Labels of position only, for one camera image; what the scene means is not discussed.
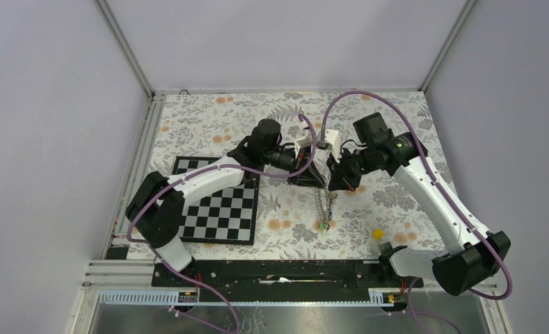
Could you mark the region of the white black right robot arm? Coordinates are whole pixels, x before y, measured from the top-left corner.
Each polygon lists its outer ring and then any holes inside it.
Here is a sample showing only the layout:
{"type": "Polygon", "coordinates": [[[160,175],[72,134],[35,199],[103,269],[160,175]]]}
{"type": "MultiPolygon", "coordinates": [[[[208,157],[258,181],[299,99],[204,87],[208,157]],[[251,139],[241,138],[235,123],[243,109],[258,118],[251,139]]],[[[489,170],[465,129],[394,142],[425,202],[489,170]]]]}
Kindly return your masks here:
{"type": "Polygon", "coordinates": [[[511,248],[503,232],[491,232],[458,199],[437,171],[426,148],[413,130],[398,136],[387,127],[380,113],[353,123],[361,150],[342,146],[339,133],[322,129],[320,146],[331,149],[327,166],[331,191],[355,191],[363,175],[384,170],[416,200],[438,231],[441,250],[416,250],[399,246],[382,252],[385,263],[378,268],[379,280],[389,287],[406,276],[435,280],[452,296],[458,296],[502,270],[511,248]]]}

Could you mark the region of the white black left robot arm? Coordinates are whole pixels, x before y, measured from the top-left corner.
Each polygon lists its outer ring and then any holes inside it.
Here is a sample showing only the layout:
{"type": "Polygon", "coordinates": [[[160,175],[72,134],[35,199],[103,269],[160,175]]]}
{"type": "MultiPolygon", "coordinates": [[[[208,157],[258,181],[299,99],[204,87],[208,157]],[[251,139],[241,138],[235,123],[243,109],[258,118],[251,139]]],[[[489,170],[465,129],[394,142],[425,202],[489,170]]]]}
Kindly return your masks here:
{"type": "Polygon", "coordinates": [[[179,286],[191,283],[193,257],[178,235],[188,206],[257,176],[273,178],[265,166],[280,169],[278,177],[282,179],[305,174],[313,165],[317,134],[305,115],[299,114],[299,120],[305,123],[308,135],[297,140],[293,150],[282,144],[280,123],[265,118],[233,150],[205,167],[169,177],[157,171],[147,174],[125,210],[127,240],[136,241],[132,232],[137,229],[141,234],[138,242],[147,244],[164,263],[168,277],[179,286]]]}

